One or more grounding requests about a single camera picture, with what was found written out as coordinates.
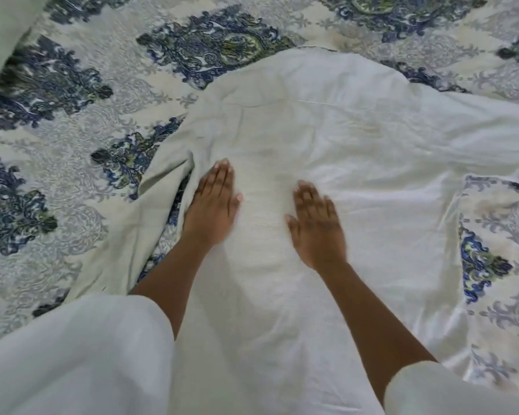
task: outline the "person's right arm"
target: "person's right arm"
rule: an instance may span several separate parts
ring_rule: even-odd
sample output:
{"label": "person's right arm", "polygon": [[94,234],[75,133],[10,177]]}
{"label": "person's right arm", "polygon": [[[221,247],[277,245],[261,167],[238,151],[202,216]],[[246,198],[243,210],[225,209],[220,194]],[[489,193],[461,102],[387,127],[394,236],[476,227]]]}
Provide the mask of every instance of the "person's right arm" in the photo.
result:
{"label": "person's right arm", "polygon": [[300,181],[294,203],[297,218],[286,216],[294,248],[325,281],[383,405],[386,387],[398,371],[436,360],[348,264],[344,232],[333,202],[321,198],[313,184]]}

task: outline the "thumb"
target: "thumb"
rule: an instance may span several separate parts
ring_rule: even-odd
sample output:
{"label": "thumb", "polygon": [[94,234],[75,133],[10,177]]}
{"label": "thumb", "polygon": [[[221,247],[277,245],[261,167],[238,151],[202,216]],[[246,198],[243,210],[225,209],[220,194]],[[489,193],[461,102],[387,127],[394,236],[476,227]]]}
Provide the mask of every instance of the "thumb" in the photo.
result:
{"label": "thumb", "polygon": [[236,213],[238,212],[238,209],[240,208],[240,203],[244,197],[242,194],[239,194],[235,197],[233,197],[229,203],[228,203],[228,217],[233,221],[235,219]]}
{"label": "thumb", "polygon": [[291,233],[292,245],[294,246],[294,249],[296,249],[300,243],[300,223],[296,218],[288,214],[284,216],[284,219],[286,220],[288,230]]}

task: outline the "person's left arm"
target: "person's left arm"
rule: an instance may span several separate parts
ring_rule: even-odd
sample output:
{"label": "person's left arm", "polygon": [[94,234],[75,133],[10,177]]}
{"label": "person's left arm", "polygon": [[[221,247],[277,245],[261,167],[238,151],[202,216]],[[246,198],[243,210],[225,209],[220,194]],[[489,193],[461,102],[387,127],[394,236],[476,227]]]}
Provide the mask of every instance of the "person's left arm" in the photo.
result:
{"label": "person's left arm", "polygon": [[234,176],[228,160],[210,169],[194,194],[179,242],[129,292],[156,302],[171,322],[175,338],[196,272],[210,249],[227,237],[235,221],[242,195],[233,196]]}

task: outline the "hand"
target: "hand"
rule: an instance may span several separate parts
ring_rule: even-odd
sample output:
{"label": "hand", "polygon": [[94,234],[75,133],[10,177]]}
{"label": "hand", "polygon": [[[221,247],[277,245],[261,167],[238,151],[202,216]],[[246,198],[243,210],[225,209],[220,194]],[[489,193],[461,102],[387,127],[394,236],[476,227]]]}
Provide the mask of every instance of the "hand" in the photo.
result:
{"label": "hand", "polygon": [[303,180],[294,189],[298,218],[286,215],[292,245],[300,259],[319,272],[326,265],[346,264],[346,240],[334,203],[322,199],[312,183]]}
{"label": "hand", "polygon": [[200,180],[185,216],[183,237],[195,236],[209,247],[221,243],[231,231],[242,195],[233,197],[235,171],[227,159]]}

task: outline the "sleeve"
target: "sleeve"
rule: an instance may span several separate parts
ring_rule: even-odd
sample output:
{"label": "sleeve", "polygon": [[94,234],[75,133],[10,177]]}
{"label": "sleeve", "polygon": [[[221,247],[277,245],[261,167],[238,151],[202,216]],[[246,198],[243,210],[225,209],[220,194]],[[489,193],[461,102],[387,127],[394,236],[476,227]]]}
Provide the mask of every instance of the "sleeve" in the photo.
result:
{"label": "sleeve", "polygon": [[0,340],[0,414],[165,415],[173,349],[152,300],[83,297]]}
{"label": "sleeve", "polygon": [[467,383],[442,365],[423,361],[404,367],[385,393],[387,415],[519,415],[519,398]]}

